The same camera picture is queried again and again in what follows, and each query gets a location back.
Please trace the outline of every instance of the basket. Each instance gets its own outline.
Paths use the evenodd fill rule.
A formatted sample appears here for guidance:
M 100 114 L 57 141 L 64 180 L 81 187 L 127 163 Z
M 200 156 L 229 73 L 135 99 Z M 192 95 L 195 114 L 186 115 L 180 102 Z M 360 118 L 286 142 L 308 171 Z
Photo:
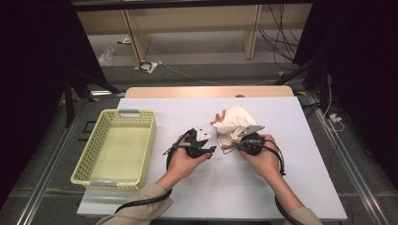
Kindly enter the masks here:
M 71 183 L 86 188 L 142 188 L 155 132 L 153 111 L 102 111 Z

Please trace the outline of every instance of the crumpled white fabric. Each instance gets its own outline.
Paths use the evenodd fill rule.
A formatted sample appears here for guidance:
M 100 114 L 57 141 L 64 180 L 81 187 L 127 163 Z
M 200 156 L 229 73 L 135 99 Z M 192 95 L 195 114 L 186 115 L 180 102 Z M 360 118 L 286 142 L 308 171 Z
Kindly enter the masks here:
M 212 123 L 212 126 L 217 129 L 217 139 L 223 150 L 232 148 L 236 143 L 240 142 L 241 137 L 237 135 L 250 125 L 257 125 L 257 123 L 240 105 L 225 110 L 223 120 Z

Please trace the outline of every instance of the white tabletop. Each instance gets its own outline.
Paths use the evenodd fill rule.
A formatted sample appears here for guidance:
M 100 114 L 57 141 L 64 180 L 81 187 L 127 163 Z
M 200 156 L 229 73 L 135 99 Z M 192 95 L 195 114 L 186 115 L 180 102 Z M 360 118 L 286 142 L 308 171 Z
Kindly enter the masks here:
M 122 98 L 118 109 L 155 111 L 157 132 L 149 161 L 147 183 L 156 182 L 165 172 L 166 151 L 190 128 L 201 124 L 216 137 L 210 125 L 216 113 L 242 106 L 264 125 L 283 152 L 285 180 L 303 203 L 323 220 L 344 220 L 346 214 L 329 178 L 303 111 L 296 97 L 221 98 Z M 215 138 L 205 147 L 218 145 Z M 88 189 L 78 214 L 111 215 L 131 191 Z M 282 218 L 268 184 L 252 170 L 237 151 L 224 155 L 218 146 L 213 157 L 190 177 L 178 183 L 171 198 L 174 204 L 161 216 L 178 219 Z

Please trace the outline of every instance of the wrist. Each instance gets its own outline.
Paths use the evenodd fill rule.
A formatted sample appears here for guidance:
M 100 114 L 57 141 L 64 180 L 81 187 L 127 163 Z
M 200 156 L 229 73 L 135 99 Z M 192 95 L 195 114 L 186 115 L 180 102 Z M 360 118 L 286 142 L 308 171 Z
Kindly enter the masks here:
M 181 179 L 174 175 L 172 172 L 166 172 L 157 182 L 156 184 L 159 185 L 166 191 L 169 191 L 176 185 Z
M 305 207 L 280 173 L 269 174 L 265 179 L 286 213 L 290 213 L 300 207 Z
M 269 183 L 269 182 L 275 182 L 278 180 L 283 179 L 282 175 L 278 171 L 272 171 L 272 172 L 265 172 L 262 174 L 262 177 Z

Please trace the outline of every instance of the small white object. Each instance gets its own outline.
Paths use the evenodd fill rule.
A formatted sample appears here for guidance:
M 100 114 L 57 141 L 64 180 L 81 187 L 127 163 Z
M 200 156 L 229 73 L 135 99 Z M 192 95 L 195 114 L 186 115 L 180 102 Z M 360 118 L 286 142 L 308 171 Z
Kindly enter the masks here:
M 342 117 L 340 117 L 336 113 L 330 115 L 329 118 L 330 118 L 331 122 L 333 122 L 333 123 L 337 123 L 337 122 L 340 122 L 342 120 Z
M 153 70 L 155 70 L 155 68 L 158 66 L 157 63 L 152 63 L 152 62 L 147 62 L 147 63 L 150 64 L 150 66 L 148 65 L 148 69 L 147 69 L 147 70 L 146 70 L 146 69 L 141 69 L 140 66 L 136 67 L 135 69 L 136 69 L 136 70 L 143 71 L 143 72 L 147 72 L 147 73 L 150 74 L 150 73 L 152 73 Z
M 130 41 L 129 38 L 124 38 L 124 39 L 122 40 L 122 43 L 123 43 L 123 44 L 131 44 L 131 41 Z
M 198 125 L 198 129 L 196 131 L 196 141 L 198 142 L 209 140 L 211 138 L 211 134 L 205 132 L 200 124 Z

